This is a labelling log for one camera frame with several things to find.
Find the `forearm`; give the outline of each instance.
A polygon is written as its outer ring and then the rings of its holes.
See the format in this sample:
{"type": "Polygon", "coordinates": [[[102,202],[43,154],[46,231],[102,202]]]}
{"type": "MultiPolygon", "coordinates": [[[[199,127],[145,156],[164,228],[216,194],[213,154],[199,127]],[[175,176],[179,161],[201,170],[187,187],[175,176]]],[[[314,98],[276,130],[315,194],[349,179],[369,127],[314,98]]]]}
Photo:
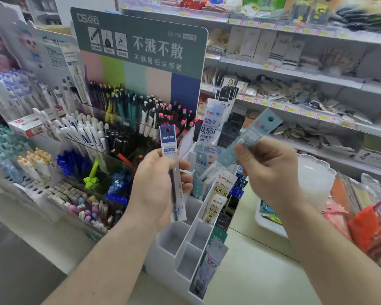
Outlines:
{"type": "Polygon", "coordinates": [[[126,304],[156,236],[144,219],[127,211],[42,305],[126,304]]]}
{"type": "Polygon", "coordinates": [[[323,305],[381,304],[381,268],[309,205],[279,214],[323,305]]]}

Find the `icon on sign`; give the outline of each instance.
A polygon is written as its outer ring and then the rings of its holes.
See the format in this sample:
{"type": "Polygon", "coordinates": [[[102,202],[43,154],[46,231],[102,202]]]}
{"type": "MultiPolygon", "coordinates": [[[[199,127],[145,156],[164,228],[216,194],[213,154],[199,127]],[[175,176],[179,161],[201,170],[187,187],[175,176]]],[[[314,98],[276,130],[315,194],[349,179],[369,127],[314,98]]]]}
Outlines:
{"type": "Polygon", "coordinates": [[[115,32],[116,48],[127,51],[127,35],[115,32]]]}
{"type": "Polygon", "coordinates": [[[88,27],[89,38],[92,44],[100,45],[100,29],[88,27]]]}
{"type": "Polygon", "coordinates": [[[102,29],[103,46],[113,48],[112,31],[102,29]]]}

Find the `white countertop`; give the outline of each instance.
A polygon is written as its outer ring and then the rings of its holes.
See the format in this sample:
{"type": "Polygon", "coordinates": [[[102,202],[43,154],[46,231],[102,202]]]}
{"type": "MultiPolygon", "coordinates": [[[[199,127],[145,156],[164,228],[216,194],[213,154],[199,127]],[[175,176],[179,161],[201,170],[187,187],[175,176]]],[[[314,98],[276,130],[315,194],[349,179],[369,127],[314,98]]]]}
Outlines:
{"type": "MultiPolygon", "coordinates": [[[[260,231],[263,228],[250,220],[254,218],[255,207],[254,212],[246,216],[254,204],[247,203],[253,198],[251,194],[246,190],[230,225],[225,241],[229,251],[209,286],[205,304],[320,304],[300,264],[267,247],[288,250],[289,241],[272,246],[271,235],[280,236],[260,231]],[[254,241],[250,235],[268,241],[267,246],[254,241]]],[[[61,219],[51,224],[21,204],[3,199],[3,194],[0,195],[0,221],[66,274],[95,244],[67,221],[61,219]]],[[[129,304],[156,302],[187,304],[149,275],[140,274],[129,304]]]]}

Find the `white tray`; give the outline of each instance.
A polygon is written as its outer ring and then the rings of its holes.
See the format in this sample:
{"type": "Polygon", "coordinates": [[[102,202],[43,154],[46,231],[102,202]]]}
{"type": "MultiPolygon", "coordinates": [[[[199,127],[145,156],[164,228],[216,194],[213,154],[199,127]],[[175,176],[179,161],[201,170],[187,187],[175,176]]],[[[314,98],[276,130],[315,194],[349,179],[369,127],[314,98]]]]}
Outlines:
{"type": "Polygon", "coordinates": [[[274,223],[270,220],[267,220],[266,218],[262,217],[260,214],[260,205],[261,205],[261,199],[258,198],[257,203],[257,209],[255,211],[255,221],[265,229],[271,230],[272,232],[275,232],[276,234],[279,234],[280,236],[286,237],[288,239],[288,236],[286,235],[285,229],[283,226],[274,223]]]}

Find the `person's right hand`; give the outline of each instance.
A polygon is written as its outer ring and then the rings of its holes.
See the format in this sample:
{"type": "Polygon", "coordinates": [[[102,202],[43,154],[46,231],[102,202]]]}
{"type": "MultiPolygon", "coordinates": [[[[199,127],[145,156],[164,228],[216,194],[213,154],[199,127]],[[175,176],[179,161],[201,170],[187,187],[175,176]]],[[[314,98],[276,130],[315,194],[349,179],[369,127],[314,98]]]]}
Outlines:
{"type": "Polygon", "coordinates": [[[304,201],[298,181],[298,157],[293,148],[263,137],[250,149],[236,145],[234,152],[254,193],[276,212],[304,201]]]}

